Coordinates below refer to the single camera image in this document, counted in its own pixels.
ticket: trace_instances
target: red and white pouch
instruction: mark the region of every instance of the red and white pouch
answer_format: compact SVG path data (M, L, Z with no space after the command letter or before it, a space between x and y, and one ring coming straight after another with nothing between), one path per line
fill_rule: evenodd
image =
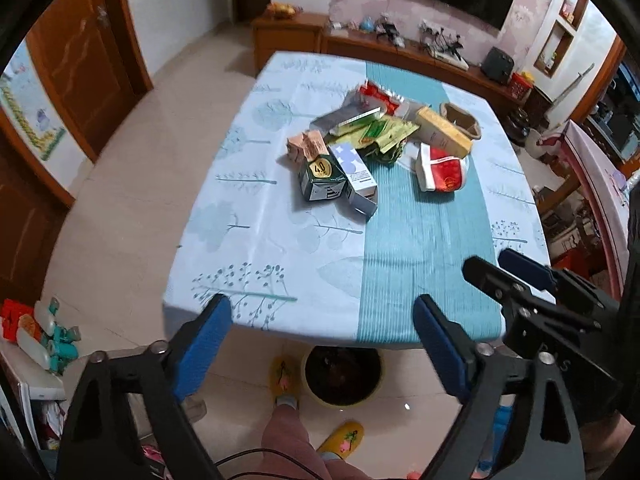
M457 158L421 143L415 174L421 191L455 191L465 185L468 158Z

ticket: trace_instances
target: black speaker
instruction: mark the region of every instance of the black speaker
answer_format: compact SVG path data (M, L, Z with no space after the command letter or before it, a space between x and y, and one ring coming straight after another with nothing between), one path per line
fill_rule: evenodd
M513 57L499 48L493 47L480 67L482 73L501 85L506 85L513 71Z

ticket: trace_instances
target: door handle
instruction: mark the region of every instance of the door handle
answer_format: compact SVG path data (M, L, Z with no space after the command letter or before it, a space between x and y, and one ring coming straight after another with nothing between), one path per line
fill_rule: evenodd
M109 22L109 15L107 13L107 9L105 9L102 5L98 5L96 10L98 12L98 16L97 16L98 22L103 27L109 27L111 23Z

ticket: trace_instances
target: sock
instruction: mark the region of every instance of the sock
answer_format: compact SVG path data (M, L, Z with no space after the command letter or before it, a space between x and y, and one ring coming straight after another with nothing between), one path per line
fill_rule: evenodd
M293 395L283 394L276 397L276 406L282 406L286 404L291 406L294 410L298 408L298 400Z
M323 451L320 453L320 458L325 462L329 462L329 460L342 460L342 457L338 454L335 454L331 451Z

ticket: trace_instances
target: pink floral wallpaper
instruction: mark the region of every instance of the pink floral wallpaper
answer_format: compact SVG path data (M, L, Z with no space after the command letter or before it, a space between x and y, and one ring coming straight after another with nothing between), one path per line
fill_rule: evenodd
M472 63L480 63L492 46L510 54L519 68L533 43L551 0L514 0L502 30L498 31L478 18L437 0L332 0L332 20L360 22L364 17L376 19L388 12L400 33L418 39L418 25L423 19L455 30L461 35L461 54Z

